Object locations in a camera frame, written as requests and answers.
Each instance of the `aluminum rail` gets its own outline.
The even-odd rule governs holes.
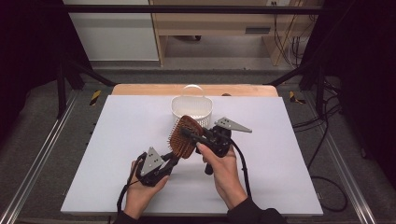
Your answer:
[[[207,14],[277,14],[333,15],[341,8],[329,7],[247,7],[247,6],[146,6],[146,5],[41,5],[42,9],[71,13],[207,13]]]
[[[1,224],[12,224],[17,220],[18,214],[20,213],[27,197],[29,196],[35,182],[37,181],[41,170],[43,169],[47,158],[49,157],[59,135],[61,134],[67,119],[69,118],[79,95],[79,91],[72,91],[67,102],[67,108],[64,115],[55,121],[45,143],[38,152],[35,161],[30,167],[29,172],[23,179],[20,187],[14,195],[14,198],[9,203],[6,211],[0,216]]]
[[[311,111],[314,116],[317,116],[315,109],[315,96],[312,92],[304,93],[305,99],[307,99],[308,105],[311,108]],[[322,125],[319,126],[321,132],[324,134],[324,128]],[[376,224],[375,217],[370,209],[370,206],[364,199],[364,196],[359,188],[358,183],[353,177],[352,172],[350,171],[349,167],[347,166],[347,162],[344,160],[343,156],[341,155],[340,149],[335,144],[334,139],[330,132],[327,132],[326,142],[328,145],[328,152],[334,166],[340,176],[341,181],[343,182],[344,188],[346,189],[346,193],[349,196],[349,200],[352,202],[356,215],[358,216],[361,224]]]

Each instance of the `hairbrush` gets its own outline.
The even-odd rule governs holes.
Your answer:
[[[191,141],[194,143],[194,145],[196,142],[200,142],[206,145],[220,158],[227,155],[230,147],[234,146],[237,152],[239,153],[239,157],[242,162],[242,171],[244,172],[247,196],[251,198],[250,185],[248,183],[248,168],[246,165],[246,161],[242,154],[242,151],[239,149],[239,147],[236,145],[233,139],[231,139],[231,131],[252,133],[252,130],[227,118],[219,119],[215,121],[215,124],[216,125],[209,130],[203,128],[204,132],[202,134],[199,133],[198,135],[193,132],[190,132],[190,130],[183,127],[181,127],[180,131],[177,133],[183,135],[182,139],[184,139],[184,137],[190,138]],[[213,168],[210,164],[206,165],[205,173],[207,175],[213,174]]]
[[[195,119],[183,116],[169,136],[169,147],[172,151],[160,156],[151,147],[136,167],[137,179],[145,186],[154,187],[164,176],[170,175],[179,159],[187,159],[195,149],[195,142],[189,138],[189,134],[201,136],[203,129]]]
[[[185,115],[174,126],[169,136],[169,147],[177,157],[187,159],[196,147],[197,141],[192,136],[203,134],[204,129],[201,125],[195,119]]]

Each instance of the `brush bristles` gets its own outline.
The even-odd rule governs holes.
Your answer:
[[[195,144],[192,142],[190,137],[181,132],[182,128],[198,136],[202,136],[204,130],[195,119],[192,119],[187,115],[181,117],[174,126],[171,135],[169,136],[169,147],[177,157],[187,159],[194,151]]]

